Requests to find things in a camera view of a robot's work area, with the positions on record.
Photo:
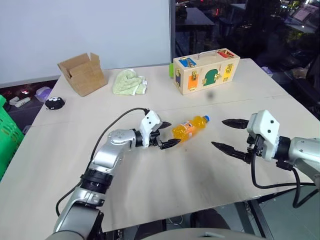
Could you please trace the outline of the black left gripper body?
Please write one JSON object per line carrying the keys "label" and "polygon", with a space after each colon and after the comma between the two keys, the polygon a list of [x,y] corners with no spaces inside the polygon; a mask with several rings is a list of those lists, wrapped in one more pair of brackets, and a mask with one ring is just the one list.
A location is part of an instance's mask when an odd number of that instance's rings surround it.
{"label": "black left gripper body", "polygon": [[152,130],[149,135],[149,147],[162,147],[162,142],[160,140],[160,129],[162,128],[162,125],[160,125],[157,129]]}

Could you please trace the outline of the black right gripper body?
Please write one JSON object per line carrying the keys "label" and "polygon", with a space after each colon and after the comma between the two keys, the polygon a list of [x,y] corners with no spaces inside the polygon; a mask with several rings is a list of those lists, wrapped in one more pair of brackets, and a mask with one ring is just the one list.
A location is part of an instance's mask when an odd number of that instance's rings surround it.
{"label": "black right gripper body", "polygon": [[265,139],[260,135],[249,135],[246,142],[249,144],[247,147],[246,158],[253,158],[255,156],[261,157]]}

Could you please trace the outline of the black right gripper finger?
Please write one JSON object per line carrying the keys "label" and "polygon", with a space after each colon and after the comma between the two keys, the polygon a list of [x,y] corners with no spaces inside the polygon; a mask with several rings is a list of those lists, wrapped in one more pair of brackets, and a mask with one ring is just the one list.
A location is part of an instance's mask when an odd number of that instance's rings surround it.
{"label": "black right gripper finger", "polygon": [[234,129],[246,129],[249,123],[249,121],[245,119],[225,119],[221,122]]}
{"label": "black right gripper finger", "polygon": [[252,162],[251,154],[248,152],[236,150],[234,147],[220,142],[212,141],[211,144],[228,156],[242,160],[247,164],[251,164]]}

